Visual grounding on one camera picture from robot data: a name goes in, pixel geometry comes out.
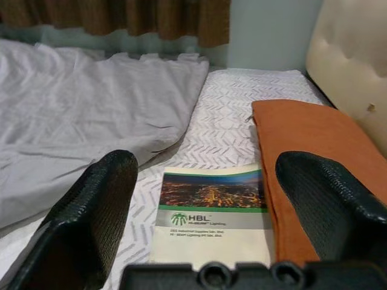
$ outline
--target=bed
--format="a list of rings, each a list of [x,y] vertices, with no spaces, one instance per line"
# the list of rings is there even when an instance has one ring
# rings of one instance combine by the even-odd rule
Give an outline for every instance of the bed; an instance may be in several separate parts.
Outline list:
[[[140,168],[125,233],[104,289],[118,288],[127,263],[148,261],[164,168],[219,169],[256,162],[260,155],[251,102],[270,99],[329,104],[299,71],[210,69],[184,137]],[[1,231],[0,276],[27,244],[42,216]]]

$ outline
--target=orange cloth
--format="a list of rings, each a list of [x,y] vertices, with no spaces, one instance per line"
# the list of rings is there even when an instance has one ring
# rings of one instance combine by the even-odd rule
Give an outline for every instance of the orange cloth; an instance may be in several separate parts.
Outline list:
[[[276,260],[292,260],[299,265],[319,260],[277,181],[275,164],[279,154],[300,150],[336,160],[385,204],[387,160],[363,130],[338,110],[292,100],[254,101],[252,106],[265,197],[275,231]]]

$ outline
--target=orange towel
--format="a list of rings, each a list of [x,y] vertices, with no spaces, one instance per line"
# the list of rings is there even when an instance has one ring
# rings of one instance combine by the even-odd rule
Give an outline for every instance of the orange towel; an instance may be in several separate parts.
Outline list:
[[[300,150],[336,160],[385,204],[387,160],[351,118],[333,108],[292,100],[254,101],[252,106],[265,197],[275,231],[276,260],[292,260],[299,265],[318,260],[277,181],[275,164],[279,154]]]

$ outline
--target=green stripe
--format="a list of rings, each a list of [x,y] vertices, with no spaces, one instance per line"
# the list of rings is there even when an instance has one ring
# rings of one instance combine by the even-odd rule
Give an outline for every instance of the green stripe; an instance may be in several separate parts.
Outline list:
[[[261,172],[261,169],[255,169],[252,171],[246,171],[246,172],[241,172],[241,173],[234,173],[234,174],[216,174],[216,175],[207,175],[207,174],[194,174],[194,173],[174,173],[174,172],[165,172],[165,175],[179,175],[179,176],[209,176],[209,177],[222,177],[222,176],[239,176],[239,175],[245,175],[248,173],[253,173],[253,172]]]
[[[177,211],[212,211],[221,213],[266,213],[267,208],[256,207],[178,207],[176,205],[158,206],[159,210],[177,210]]]

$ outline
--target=gray duvet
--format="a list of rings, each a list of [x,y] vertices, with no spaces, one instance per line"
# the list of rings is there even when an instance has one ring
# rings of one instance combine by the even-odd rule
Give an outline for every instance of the gray duvet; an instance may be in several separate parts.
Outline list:
[[[50,208],[115,149],[144,164],[186,130],[208,71],[177,60],[0,40],[0,228]]]

